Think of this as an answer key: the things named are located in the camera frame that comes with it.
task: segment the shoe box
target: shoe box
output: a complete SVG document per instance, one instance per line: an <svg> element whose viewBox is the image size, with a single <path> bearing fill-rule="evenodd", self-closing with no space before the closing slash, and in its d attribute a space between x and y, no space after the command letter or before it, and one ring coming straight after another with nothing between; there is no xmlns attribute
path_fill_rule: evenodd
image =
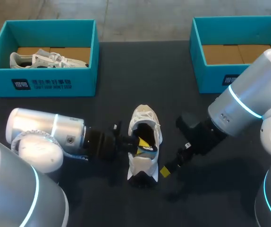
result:
<svg viewBox="0 0 271 227"><path fill-rule="evenodd" d="M12 52L44 49L85 61L88 68L11 69ZM94 96L99 62L95 20L6 21L0 31L0 97Z"/></svg>
<svg viewBox="0 0 271 227"><path fill-rule="evenodd" d="M221 93L271 48L271 16L195 17L189 49L200 93Z"/></svg>

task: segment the glowing blue ring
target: glowing blue ring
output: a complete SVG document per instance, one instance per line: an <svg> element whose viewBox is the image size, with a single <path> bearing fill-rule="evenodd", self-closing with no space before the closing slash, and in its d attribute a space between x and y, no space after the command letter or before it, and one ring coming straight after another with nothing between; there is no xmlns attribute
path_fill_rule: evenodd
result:
<svg viewBox="0 0 271 227"><path fill-rule="evenodd" d="M269 205L269 202L268 202L268 199L267 199L267 195L266 195L266 178L267 178L267 174L266 176L264 177L264 182L263 182L263 193L264 193L264 198L266 199L266 202L267 202L267 205L271 211L271 206Z"/></svg>
<svg viewBox="0 0 271 227"><path fill-rule="evenodd" d="M229 91L232 94L233 98L245 109L247 110L250 114L252 114L255 117L262 118L262 116L254 113L252 110L250 110L240 99L235 95L235 93L232 91L231 85L229 85Z"/></svg>
<svg viewBox="0 0 271 227"><path fill-rule="evenodd" d="M39 178L38 178L38 174L36 172L36 170L34 169L34 167L32 167L34 173L35 173L35 178L36 178L36 189L35 189L35 196L34 196L34 200L33 200L33 203L31 205L31 208L30 210L28 211L26 217L24 218L23 222L21 223L21 225L19 227L24 227L28 220L30 219L31 215L32 215L32 212L36 206L36 203L37 203L37 200L38 200L38 194L39 194Z"/></svg>

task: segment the teal box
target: teal box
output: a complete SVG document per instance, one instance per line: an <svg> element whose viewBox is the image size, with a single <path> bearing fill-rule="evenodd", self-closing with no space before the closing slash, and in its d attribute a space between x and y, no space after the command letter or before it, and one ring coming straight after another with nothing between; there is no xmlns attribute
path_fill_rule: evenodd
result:
<svg viewBox="0 0 271 227"><path fill-rule="evenodd" d="M89 68L9 68L18 47L41 46L90 47ZM6 21L0 32L0 97L94 96L98 61L94 20Z"/></svg>
<svg viewBox="0 0 271 227"><path fill-rule="evenodd" d="M219 44L271 45L271 16L193 18L189 49L200 93L223 92L228 87L225 79L237 77L250 65L207 65L202 45Z"/></svg>

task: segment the shoelace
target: shoelace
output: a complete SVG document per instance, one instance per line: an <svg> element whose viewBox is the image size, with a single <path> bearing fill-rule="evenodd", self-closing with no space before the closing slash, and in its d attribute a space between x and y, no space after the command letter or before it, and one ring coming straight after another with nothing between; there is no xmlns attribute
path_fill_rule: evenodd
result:
<svg viewBox="0 0 271 227"><path fill-rule="evenodd" d="M135 113L134 118L132 119L132 125L135 124L137 121L139 120L149 120L149 121L154 121L156 123L156 125L161 126L160 124L157 123L155 117L154 117L154 113L151 111L137 111Z"/></svg>
<svg viewBox="0 0 271 227"><path fill-rule="evenodd" d="M56 63L49 63L50 66L59 65L61 68L74 67L72 64L68 63L68 59L66 57L61 56L59 53L51 52L49 58L56 62Z"/></svg>

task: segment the cable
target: cable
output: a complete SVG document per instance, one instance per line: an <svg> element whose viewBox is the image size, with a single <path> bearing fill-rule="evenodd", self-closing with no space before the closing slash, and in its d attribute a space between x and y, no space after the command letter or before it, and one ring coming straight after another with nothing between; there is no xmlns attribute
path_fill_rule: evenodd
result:
<svg viewBox="0 0 271 227"><path fill-rule="evenodd" d="M71 155L67 153L65 150L63 150L62 146L58 143L58 141L52 137L50 134L47 132L41 131L41 130L29 130L29 131L24 131L20 134L18 134L12 141L11 143L11 151L19 155L19 152L16 150L17 143L26 135L40 135L43 136L45 139L51 141L52 143L56 144L59 146L63 152L63 155L66 157L74 158L74 159L81 159L81 160L87 160L87 156L81 156L81 155Z"/></svg>

